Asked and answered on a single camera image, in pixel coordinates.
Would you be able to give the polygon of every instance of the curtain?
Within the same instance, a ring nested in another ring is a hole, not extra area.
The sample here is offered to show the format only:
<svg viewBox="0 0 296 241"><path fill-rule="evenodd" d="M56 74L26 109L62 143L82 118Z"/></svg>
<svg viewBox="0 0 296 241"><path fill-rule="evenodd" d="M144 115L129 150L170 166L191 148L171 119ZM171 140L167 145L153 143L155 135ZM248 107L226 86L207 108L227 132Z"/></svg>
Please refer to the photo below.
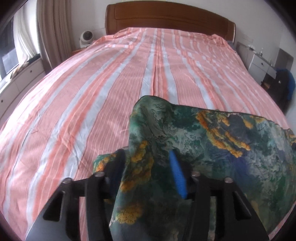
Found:
<svg viewBox="0 0 296 241"><path fill-rule="evenodd" d="M19 65L36 55L36 50L27 29L24 11L25 6L22 6L13 17L13 38Z"/></svg>
<svg viewBox="0 0 296 241"><path fill-rule="evenodd" d="M38 43L46 72L75 49L70 18L70 0L37 0Z"/></svg>

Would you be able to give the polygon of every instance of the bedsheet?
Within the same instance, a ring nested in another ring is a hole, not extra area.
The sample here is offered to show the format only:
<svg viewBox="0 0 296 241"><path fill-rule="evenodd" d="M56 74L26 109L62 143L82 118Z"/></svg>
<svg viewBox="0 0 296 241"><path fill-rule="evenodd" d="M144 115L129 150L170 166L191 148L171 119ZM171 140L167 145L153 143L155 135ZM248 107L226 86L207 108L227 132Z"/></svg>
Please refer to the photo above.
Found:
<svg viewBox="0 0 296 241"><path fill-rule="evenodd" d="M217 35L128 28L102 37L41 80L1 129L0 210L21 239L62 179L90 176L99 154L128 145L129 116L144 95L289 128Z"/></svg>

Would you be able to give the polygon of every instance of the window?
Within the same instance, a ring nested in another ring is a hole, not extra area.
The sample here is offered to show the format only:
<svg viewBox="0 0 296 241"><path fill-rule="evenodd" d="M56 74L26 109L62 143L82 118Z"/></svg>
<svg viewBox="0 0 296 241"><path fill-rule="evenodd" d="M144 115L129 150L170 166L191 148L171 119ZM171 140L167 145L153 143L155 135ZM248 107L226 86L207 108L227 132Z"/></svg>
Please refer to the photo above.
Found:
<svg viewBox="0 0 296 241"><path fill-rule="evenodd" d="M0 76L3 79L18 65L13 39L13 19L9 21L0 35Z"/></svg>

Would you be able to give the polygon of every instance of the white nightstand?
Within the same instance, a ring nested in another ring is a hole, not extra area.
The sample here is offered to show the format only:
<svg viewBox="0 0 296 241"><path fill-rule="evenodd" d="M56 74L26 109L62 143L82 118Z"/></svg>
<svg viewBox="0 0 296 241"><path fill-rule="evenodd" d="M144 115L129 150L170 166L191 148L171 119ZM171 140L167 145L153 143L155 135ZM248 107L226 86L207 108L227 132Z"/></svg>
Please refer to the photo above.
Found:
<svg viewBox="0 0 296 241"><path fill-rule="evenodd" d="M261 85L266 74L269 74L274 79L276 78L275 69L267 60L259 56L257 53L254 53L249 47L238 42L237 53L241 57L250 75L259 85Z"/></svg>

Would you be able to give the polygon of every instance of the white fan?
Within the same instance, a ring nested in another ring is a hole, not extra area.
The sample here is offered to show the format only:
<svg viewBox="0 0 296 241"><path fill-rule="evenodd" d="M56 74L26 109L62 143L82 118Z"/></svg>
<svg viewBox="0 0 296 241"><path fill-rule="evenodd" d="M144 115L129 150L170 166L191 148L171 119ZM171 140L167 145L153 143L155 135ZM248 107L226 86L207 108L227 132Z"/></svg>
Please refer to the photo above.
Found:
<svg viewBox="0 0 296 241"><path fill-rule="evenodd" d="M94 35L92 32L90 31L84 31L81 35L80 35L80 48L85 48L88 47L89 45L92 44L92 41L94 39Z"/></svg>

